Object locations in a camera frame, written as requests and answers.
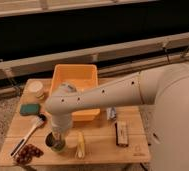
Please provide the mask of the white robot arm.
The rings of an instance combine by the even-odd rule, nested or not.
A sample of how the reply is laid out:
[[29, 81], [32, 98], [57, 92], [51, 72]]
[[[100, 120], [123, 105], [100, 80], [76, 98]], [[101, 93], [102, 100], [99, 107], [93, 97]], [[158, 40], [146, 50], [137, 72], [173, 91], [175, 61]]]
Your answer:
[[52, 128], [65, 133], [75, 111], [148, 105], [152, 119], [152, 171], [189, 171], [189, 64], [171, 64], [129, 74], [82, 92], [59, 86], [46, 102]]

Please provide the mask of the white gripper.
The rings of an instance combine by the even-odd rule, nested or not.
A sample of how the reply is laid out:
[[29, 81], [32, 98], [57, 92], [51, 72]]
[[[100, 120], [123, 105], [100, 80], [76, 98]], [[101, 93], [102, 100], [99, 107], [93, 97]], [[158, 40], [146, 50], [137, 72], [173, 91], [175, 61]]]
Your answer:
[[57, 115], [51, 117], [53, 137], [56, 140], [63, 140], [73, 126], [71, 115]]

